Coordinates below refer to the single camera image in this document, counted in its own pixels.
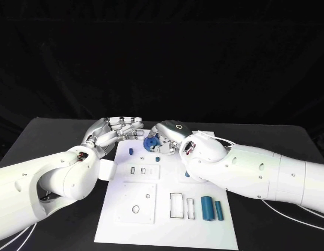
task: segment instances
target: black table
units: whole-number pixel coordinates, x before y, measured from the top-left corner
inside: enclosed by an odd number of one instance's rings
[[[67,151],[80,144],[93,123],[94,120],[35,118],[0,162],[0,167]],[[155,124],[157,122],[145,122],[145,129],[151,129]],[[324,158],[301,127],[252,124],[185,124],[191,130],[214,131],[216,136],[237,144],[256,146],[292,158],[324,163]],[[115,151],[116,148],[106,159],[115,159]],[[91,194],[38,223],[22,251],[187,250],[187,248],[178,247],[94,243],[106,190],[107,181],[99,180]],[[230,192],[227,194],[239,250],[324,250],[324,231],[278,215],[258,199],[245,198]],[[282,202],[269,202],[269,204],[282,213],[324,227],[324,220],[310,215],[295,205]],[[5,250],[18,249],[28,232]],[[0,246],[11,239],[2,240]]]

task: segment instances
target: white cable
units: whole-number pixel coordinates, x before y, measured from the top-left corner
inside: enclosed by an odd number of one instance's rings
[[[310,213],[313,213],[314,215],[320,216],[324,219],[324,215],[315,213],[313,210],[310,210],[308,208],[302,207],[301,205],[297,205],[297,206],[300,206],[304,210],[307,210]]]
[[[19,233],[19,235],[0,247],[0,250],[21,237],[21,235],[26,232],[26,230],[29,229],[25,228],[25,230]]]
[[[236,143],[232,142],[230,140],[226,140],[226,139],[219,138],[219,137],[216,137],[216,136],[210,136],[210,135],[209,135],[207,133],[204,133],[203,131],[197,131],[197,132],[200,132],[201,134],[207,135],[209,137],[211,137],[211,138],[214,138],[214,139],[217,139],[217,140],[223,140],[223,141],[227,142],[230,145],[236,145]]]
[[[308,226],[311,226],[311,227],[314,227],[314,228],[317,228],[317,229],[324,230],[323,227],[314,226],[314,225],[311,225],[311,224],[308,224],[308,223],[305,223],[305,222],[302,222],[302,221],[300,221],[300,220],[291,218],[291,217],[289,217],[288,215],[285,215],[284,213],[281,213],[281,212],[268,204],[268,202],[266,202],[265,200],[262,200],[262,202],[268,205],[268,207],[269,207],[278,214],[281,214],[281,215],[282,215],[284,217],[287,217],[288,219],[291,219],[291,220],[300,222],[301,224],[308,225]]]
[[[19,251],[21,248],[24,247],[24,245],[25,245],[25,243],[26,243],[26,241],[28,241],[28,239],[29,239],[29,237],[31,237],[31,234],[32,234],[32,232],[34,232],[35,226],[37,226],[37,223],[35,223],[34,228],[31,229],[31,232],[29,232],[29,234],[28,234],[28,237],[26,237],[26,239],[25,239],[24,243],[21,244],[21,247],[18,248],[16,251]]]

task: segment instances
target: white foam board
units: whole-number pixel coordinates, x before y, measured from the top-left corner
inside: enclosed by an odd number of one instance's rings
[[[133,148],[133,155],[129,155],[129,148]],[[210,182],[196,183],[183,179],[178,154],[167,156],[148,152],[142,141],[128,140],[119,142],[115,161],[117,169],[115,179],[109,182],[94,242],[237,250],[226,191]],[[120,199],[125,196],[125,170],[131,164],[159,165],[158,180],[132,181],[157,184],[154,224],[125,223],[116,218],[117,208],[123,204]],[[183,193],[184,219],[170,217],[170,193]],[[220,201],[223,221],[217,220],[217,215],[214,221],[203,220],[203,196],[211,196],[213,200]],[[187,217],[187,198],[194,199],[194,220]]]

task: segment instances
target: robotic arm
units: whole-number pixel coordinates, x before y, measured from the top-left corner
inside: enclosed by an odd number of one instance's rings
[[[187,173],[197,181],[210,181],[249,198],[294,203],[324,213],[323,164],[222,139],[232,144],[224,147],[216,137],[193,133],[174,120],[155,125],[148,140],[149,151],[180,153]]]
[[[0,168],[0,239],[81,200],[97,179],[113,178],[116,164],[102,159],[115,142],[144,139],[142,118],[103,118],[89,128],[80,146]],[[39,199],[38,188],[48,191]]]

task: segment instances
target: black backdrop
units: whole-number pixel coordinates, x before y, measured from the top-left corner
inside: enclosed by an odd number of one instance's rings
[[[0,157],[35,117],[324,132],[324,3],[0,1]]]

